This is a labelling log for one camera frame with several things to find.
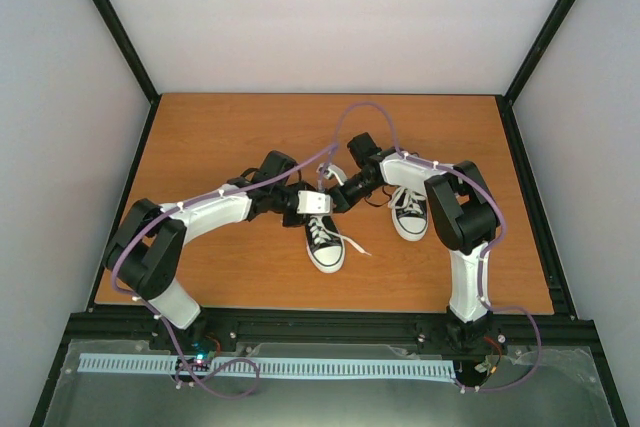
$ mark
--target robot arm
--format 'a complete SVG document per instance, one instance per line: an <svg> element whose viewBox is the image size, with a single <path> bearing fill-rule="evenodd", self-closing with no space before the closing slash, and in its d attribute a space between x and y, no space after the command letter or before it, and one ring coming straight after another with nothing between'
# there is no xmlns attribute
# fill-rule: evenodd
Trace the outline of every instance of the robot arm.
<svg viewBox="0 0 640 427"><path fill-rule="evenodd" d="M230 184L221 187L223 190L233 188ZM118 272L118 278L173 325L188 328L200 314L200 306L175 278L182 247L206 232L245 220L251 203L246 193L239 193L197 203L170 215L157 230L150 232L153 235L150 245L140 243L134 248ZM156 205L147 199L136 202L107 246L103 258L105 267L111 270L142 227L175 206Z"/></svg>
<svg viewBox="0 0 640 427"><path fill-rule="evenodd" d="M148 233L149 242L140 242L134 247L122 264L118 279L173 325L188 329L200 316L201 309L175 278L184 245L223 225L250 221L264 212L282 214L284 226L302 225L307 214L331 212L330 197L313 192L311 186L302 181L287 186L287 177L268 186L252 187L295 165L295 160L272 151L259 169L250 169L255 171L251 180L246 177L229 180L218 189L221 196L215 199L188 207L182 203L156 205L147 199L136 202L107 245L102 264L112 270L125 247L149 222L178 207L176 213ZM237 192L238 188L248 191Z"/></svg>
<svg viewBox="0 0 640 427"><path fill-rule="evenodd" d="M464 343L465 338L471 335L473 325L484 323L488 313L484 305L488 303L486 258L481 283L478 282L478 273L480 252L495 238L499 225L493 209L455 174L425 166L416 162L416 157L398 154L395 149L383 151L367 133L358 135L347 145L361 170L329 189L335 203L334 211L348 211L360 199L385 184L406 187L427 196L432 223L451 257L449 312L459 324L458 332L451 335L458 339L454 343ZM444 165L447 170L457 171L489 191L472 162Z"/></svg>

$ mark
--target white cable tray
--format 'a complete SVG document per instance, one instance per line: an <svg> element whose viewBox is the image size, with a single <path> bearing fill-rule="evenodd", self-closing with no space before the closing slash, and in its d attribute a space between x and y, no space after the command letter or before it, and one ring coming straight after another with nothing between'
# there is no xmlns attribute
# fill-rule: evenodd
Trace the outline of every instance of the white cable tray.
<svg viewBox="0 0 640 427"><path fill-rule="evenodd" d="M204 376L224 362L237 357L216 357L211 368L196 372ZM455 377L450 360L357 360L357 359L281 359L251 357L265 379L395 379L451 382ZM80 354L78 372L113 374L174 374L177 355ZM254 377L245 362L230 365L216 376Z"/></svg>

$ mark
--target high-top sneaker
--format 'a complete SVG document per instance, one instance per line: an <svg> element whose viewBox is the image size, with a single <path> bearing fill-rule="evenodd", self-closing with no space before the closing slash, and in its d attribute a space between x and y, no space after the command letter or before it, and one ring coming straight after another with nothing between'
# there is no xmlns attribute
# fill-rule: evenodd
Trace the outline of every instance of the high-top sneaker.
<svg viewBox="0 0 640 427"><path fill-rule="evenodd" d="M344 264L344 241L349 242L361 254L369 254L353 239L338 232L330 216L312 215L304 226L307 234L307 253L320 272L333 274Z"/></svg>
<svg viewBox="0 0 640 427"><path fill-rule="evenodd" d="M389 201L391 219L403 239L415 242L427 233L427 198L406 187L398 187Z"/></svg>

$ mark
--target white toe cap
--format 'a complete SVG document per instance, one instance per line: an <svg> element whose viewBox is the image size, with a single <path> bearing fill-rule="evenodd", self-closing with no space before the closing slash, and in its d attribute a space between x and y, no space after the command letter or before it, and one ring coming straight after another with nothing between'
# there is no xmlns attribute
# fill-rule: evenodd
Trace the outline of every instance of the white toe cap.
<svg viewBox="0 0 640 427"><path fill-rule="evenodd" d="M344 263L344 248L339 245L317 250L311 259L315 266L325 274L337 272Z"/></svg>
<svg viewBox="0 0 640 427"><path fill-rule="evenodd" d="M402 217L397 220L394 218L394 221L399 224L399 226L396 226L398 227L396 228L398 234L405 240L415 242L422 239L427 233L426 219L419 217Z"/></svg>

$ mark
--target gray floor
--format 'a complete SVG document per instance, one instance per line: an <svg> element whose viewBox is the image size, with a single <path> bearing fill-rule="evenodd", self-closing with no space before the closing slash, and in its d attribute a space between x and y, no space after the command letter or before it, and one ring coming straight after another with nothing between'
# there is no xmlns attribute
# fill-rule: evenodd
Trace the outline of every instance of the gray floor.
<svg viewBox="0 0 640 427"><path fill-rule="evenodd" d="M105 350L105 343L76 345L67 358L46 425L614 425L588 353L575 348L545 351L544 366L529 382L499 394L461 395L453 385L425 381L263 380L250 397L224 401L197 388L176 390L169 376L74 372L79 352L128 353L133 344L115 350ZM371 352L364 356L371 357ZM503 359L492 384L522 376L529 368L526 354L521 360L514 364L513 359ZM249 384L246 379L230 378L212 382L228 393Z"/></svg>

